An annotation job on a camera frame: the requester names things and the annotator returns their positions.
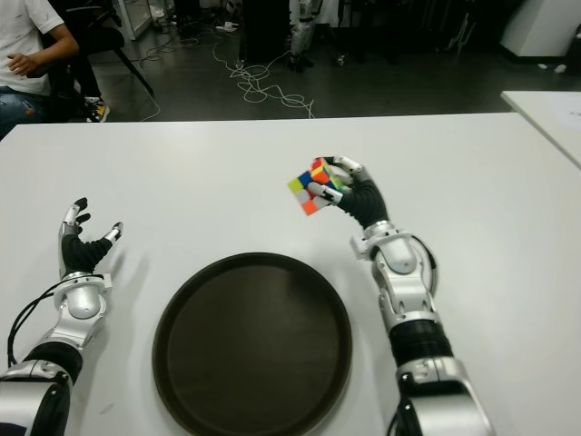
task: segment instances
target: round tray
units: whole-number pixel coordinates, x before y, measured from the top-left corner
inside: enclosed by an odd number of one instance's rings
[[[304,434],[339,398],[351,330],[332,286],[308,265],[245,253],[194,275],[155,334],[153,376],[199,436]]]

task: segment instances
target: person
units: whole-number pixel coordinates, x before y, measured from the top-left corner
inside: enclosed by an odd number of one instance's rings
[[[75,56],[79,46],[48,0],[2,0],[0,13],[0,139],[17,124],[48,121],[50,84],[42,65]],[[43,49],[40,34],[55,43]]]
[[[90,10],[77,11],[73,14],[66,12],[67,9],[75,9],[84,6],[84,2],[81,2],[80,0],[49,1],[57,14],[64,19],[64,23],[81,47],[81,54],[76,56],[70,63],[71,73],[73,73],[77,83],[81,86],[81,94],[84,95],[84,103],[87,110],[91,112],[94,120],[99,123],[104,123],[107,121],[107,116],[111,112],[111,109],[103,100],[99,84],[94,76],[93,68],[89,63],[86,54],[84,54],[84,51],[86,50],[84,34],[87,30],[87,26],[93,22],[94,15]]]

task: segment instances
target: white desk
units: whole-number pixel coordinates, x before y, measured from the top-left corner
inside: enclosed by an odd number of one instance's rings
[[[113,273],[112,311],[67,435],[183,435],[153,387],[157,321],[203,266],[252,251],[312,265],[350,313],[350,384],[314,434],[385,434],[399,395],[369,264],[349,246],[359,228],[337,210],[304,216],[286,185],[327,154],[366,163],[392,219],[438,257],[438,308],[498,435],[581,433],[581,173],[518,114],[469,114],[17,127],[0,143],[0,350],[21,307],[57,280],[71,201],[90,200],[87,237],[125,223],[98,270]],[[17,358],[54,317],[45,303]]]
[[[581,124],[577,128],[571,128],[561,121],[567,116],[570,100],[581,101],[581,93],[505,91],[502,98],[581,169]],[[558,101],[561,98],[565,99],[564,102]],[[581,104],[576,103],[576,107],[581,112]]]

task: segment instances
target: colorful cube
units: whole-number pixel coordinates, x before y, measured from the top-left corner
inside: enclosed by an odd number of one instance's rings
[[[343,183],[339,177],[333,174],[329,164],[323,158],[315,159],[309,171],[289,182],[290,190],[297,197],[302,210],[307,215],[311,215],[330,204],[327,200],[309,191],[310,182],[324,184],[337,191],[343,190]]]

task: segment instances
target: floor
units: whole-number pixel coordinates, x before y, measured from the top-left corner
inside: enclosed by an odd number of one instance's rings
[[[236,35],[217,35],[209,28],[196,40],[173,42],[160,50],[172,35],[149,29],[139,41],[129,42],[128,57],[139,64],[155,91],[160,112],[152,121],[255,120],[306,118],[304,107],[289,108],[280,99],[251,104],[230,78],[238,54]],[[150,60],[142,60],[152,55]],[[285,94],[299,94],[313,101],[316,118],[410,114],[491,113],[508,111],[500,99],[504,90],[581,91],[581,79],[536,65],[512,64],[499,53],[462,55],[424,53],[403,56],[389,64],[379,52],[368,55],[364,64],[349,58],[337,66],[333,50],[325,41],[310,50],[312,68],[298,74],[281,61],[271,67],[261,87],[278,85]],[[92,58],[94,71],[106,102],[109,121],[141,121],[157,108],[114,54]],[[248,95],[260,99],[261,95]]]

